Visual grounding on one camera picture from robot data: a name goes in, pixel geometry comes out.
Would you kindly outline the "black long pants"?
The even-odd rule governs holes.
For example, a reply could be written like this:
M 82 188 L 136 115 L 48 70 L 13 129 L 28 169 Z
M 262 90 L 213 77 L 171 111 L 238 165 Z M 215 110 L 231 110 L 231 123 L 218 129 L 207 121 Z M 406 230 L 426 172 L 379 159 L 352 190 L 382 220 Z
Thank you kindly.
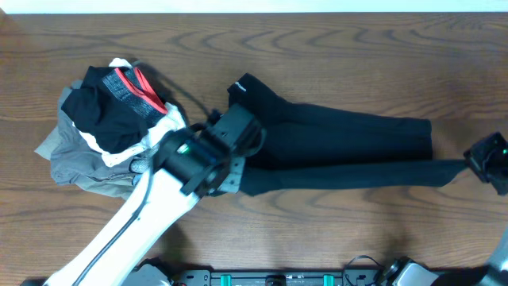
M 443 187 L 466 168 L 433 157 L 426 119 L 391 118 L 292 103 L 248 73 L 229 89 L 266 129 L 247 159 L 240 190 L 255 196 L 283 189 Z

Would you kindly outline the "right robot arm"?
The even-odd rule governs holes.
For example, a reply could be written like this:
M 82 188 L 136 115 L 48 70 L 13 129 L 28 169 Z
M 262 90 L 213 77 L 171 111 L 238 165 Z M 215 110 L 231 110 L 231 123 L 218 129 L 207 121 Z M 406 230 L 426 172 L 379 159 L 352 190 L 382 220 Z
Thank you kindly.
M 500 196 L 507 195 L 507 139 L 492 133 L 465 151 L 467 166 L 481 182 L 491 184 Z M 382 272 L 374 285 L 389 286 L 507 286 L 507 232 L 484 265 L 437 271 L 403 257 Z

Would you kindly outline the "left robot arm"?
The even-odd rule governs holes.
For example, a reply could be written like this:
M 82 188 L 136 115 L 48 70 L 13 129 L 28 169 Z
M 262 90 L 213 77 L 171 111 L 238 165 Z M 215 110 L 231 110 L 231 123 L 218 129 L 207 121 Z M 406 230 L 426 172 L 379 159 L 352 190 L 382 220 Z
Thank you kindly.
M 159 237 L 199 200 L 240 189 L 246 157 L 265 131 L 253 114 L 232 105 L 206 123 L 170 131 L 131 196 L 93 241 L 48 278 L 25 285 L 120 285 Z

